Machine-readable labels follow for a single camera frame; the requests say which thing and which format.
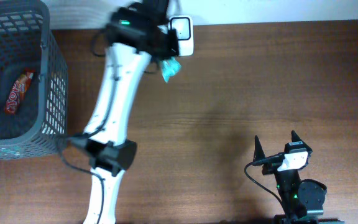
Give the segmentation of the teal wet wipes packet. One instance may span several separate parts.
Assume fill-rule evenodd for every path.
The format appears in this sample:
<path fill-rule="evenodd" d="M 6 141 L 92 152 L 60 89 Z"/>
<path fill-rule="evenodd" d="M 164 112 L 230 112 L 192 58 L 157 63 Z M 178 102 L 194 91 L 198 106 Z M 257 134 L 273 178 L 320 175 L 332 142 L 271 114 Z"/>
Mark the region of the teal wet wipes packet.
<path fill-rule="evenodd" d="M 168 83 L 169 79 L 171 77 L 174 77 L 181 70 L 181 65 L 175 59 L 175 57 L 162 60 L 160 62 L 160 66 L 162 71 L 162 77 L 166 83 Z"/>

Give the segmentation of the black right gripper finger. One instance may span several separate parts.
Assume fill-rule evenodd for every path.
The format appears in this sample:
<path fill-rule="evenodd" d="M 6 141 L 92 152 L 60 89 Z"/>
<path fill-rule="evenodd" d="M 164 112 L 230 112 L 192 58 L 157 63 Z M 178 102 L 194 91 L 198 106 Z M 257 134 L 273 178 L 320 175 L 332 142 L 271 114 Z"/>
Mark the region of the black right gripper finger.
<path fill-rule="evenodd" d="M 254 145 L 255 147 L 254 147 L 253 161 L 256 162 L 265 159 L 264 150 L 262 148 L 258 135 L 255 135 L 254 137 Z"/>
<path fill-rule="evenodd" d="M 306 148 L 306 150 L 311 152 L 309 145 L 307 145 L 307 143 L 305 143 L 294 130 L 291 131 L 291 140 L 292 142 L 302 142 L 302 145 Z"/>

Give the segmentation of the orange chocolate bar wrapper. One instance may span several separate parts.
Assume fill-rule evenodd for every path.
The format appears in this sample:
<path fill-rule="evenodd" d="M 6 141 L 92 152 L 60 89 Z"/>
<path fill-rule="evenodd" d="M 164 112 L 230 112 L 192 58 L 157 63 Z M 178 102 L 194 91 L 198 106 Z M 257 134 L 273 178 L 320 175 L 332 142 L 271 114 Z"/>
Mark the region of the orange chocolate bar wrapper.
<path fill-rule="evenodd" d="M 16 114 L 18 107 L 24 100 L 25 94 L 32 83 L 34 75 L 35 70 L 25 69 L 14 82 L 4 106 L 4 112 L 6 114 Z"/>

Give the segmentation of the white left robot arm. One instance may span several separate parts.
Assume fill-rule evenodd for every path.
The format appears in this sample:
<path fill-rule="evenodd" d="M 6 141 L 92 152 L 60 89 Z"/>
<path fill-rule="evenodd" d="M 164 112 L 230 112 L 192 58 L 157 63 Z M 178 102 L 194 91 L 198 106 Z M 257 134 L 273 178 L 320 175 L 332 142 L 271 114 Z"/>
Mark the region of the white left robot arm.
<path fill-rule="evenodd" d="M 120 7 L 100 30 L 108 43 L 98 99 L 81 134 L 70 143 L 89 157 L 91 195 L 85 223 L 115 223 L 119 186 L 132 165 L 137 144 L 127 125 L 140 79 L 151 62 L 179 54 L 177 32 L 168 24 L 168 0 Z"/>

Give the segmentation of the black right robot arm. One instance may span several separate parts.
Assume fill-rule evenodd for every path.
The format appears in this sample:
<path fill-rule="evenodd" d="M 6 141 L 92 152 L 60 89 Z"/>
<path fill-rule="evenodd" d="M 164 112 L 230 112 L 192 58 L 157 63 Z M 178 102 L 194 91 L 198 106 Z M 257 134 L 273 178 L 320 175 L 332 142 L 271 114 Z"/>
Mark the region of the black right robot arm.
<path fill-rule="evenodd" d="M 321 219 L 326 199 L 327 186 L 317 180 L 300 179 L 299 171 L 308 165 L 312 148 L 295 131 L 284 150 L 266 156 L 259 137 L 254 137 L 254 156 L 252 162 L 244 167 L 245 175 L 256 185 L 272 194 L 283 209 L 282 215 L 275 215 L 274 223 L 342 223 L 336 218 Z M 250 166 L 261 166 L 263 175 L 274 175 L 277 194 L 257 182 L 247 172 Z"/>

